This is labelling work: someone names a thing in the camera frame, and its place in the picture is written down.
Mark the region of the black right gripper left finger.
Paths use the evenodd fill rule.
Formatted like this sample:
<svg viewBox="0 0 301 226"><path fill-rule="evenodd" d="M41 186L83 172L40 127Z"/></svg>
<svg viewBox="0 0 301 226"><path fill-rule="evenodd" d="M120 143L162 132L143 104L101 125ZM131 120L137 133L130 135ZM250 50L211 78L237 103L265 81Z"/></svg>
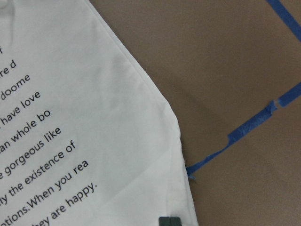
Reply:
<svg viewBox="0 0 301 226"><path fill-rule="evenodd" d="M170 226L170 217L160 217L158 222L159 226Z"/></svg>

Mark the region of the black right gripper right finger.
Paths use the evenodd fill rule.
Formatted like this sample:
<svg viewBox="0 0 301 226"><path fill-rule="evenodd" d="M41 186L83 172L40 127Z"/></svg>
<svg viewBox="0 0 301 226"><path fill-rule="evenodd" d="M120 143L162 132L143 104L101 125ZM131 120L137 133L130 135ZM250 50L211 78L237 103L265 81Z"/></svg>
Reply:
<svg viewBox="0 0 301 226"><path fill-rule="evenodd" d="M181 219L179 217L170 217L170 226L182 226Z"/></svg>

